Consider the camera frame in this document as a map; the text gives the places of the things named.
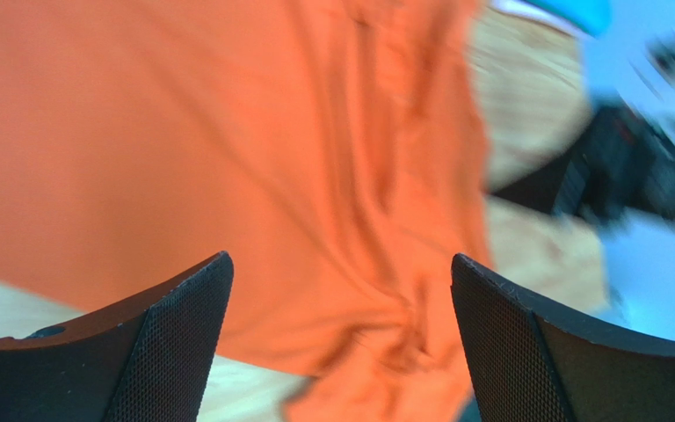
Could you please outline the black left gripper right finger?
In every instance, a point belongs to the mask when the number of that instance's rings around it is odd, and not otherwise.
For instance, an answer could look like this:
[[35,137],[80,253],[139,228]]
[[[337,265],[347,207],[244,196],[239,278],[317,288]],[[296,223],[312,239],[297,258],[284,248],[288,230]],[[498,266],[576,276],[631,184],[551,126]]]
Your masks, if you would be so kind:
[[675,421],[675,341],[454,256],[454,309],[485,421]]

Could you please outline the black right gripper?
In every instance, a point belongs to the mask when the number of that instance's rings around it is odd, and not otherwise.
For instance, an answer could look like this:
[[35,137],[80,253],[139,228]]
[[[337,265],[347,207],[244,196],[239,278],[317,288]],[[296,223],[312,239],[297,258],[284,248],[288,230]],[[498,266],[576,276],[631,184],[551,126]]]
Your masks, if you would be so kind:
[[[675,129],[675,120],[670,122]],[[629,209],[675,222],[675,143],[625,103],[599,105],[575,143],[490,194],[607,225]]]

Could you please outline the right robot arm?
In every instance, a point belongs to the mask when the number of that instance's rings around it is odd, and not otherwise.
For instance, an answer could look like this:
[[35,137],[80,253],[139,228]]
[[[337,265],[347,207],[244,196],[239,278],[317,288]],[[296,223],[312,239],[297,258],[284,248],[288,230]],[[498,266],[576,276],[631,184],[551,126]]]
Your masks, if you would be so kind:
[[[621,97],[651,117],[675,117],[675,86],[653,70],[649,44],[675,32],[675,1],[613,1],[612,22],[582,47],[594,101]],[[602,229],[612,319],[675,340],[675,224],[637,212]]]

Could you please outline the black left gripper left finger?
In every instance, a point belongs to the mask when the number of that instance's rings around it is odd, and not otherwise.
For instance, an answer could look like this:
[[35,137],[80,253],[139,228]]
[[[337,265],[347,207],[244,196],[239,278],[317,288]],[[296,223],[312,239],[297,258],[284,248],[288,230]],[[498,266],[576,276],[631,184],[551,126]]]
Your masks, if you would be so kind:
[[0,421],[194,421],[234,265],[181,274],[26,338],[0,338]]

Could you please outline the orange t-shirt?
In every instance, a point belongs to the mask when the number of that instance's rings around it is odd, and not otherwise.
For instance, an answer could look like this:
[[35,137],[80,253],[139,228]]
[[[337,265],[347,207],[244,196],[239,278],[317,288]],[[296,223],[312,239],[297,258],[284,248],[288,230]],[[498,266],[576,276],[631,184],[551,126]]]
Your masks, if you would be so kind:
[[289,421],[452,421],[489,259],[477,1],[0,1],[0,281],[93,310],[217,251]]

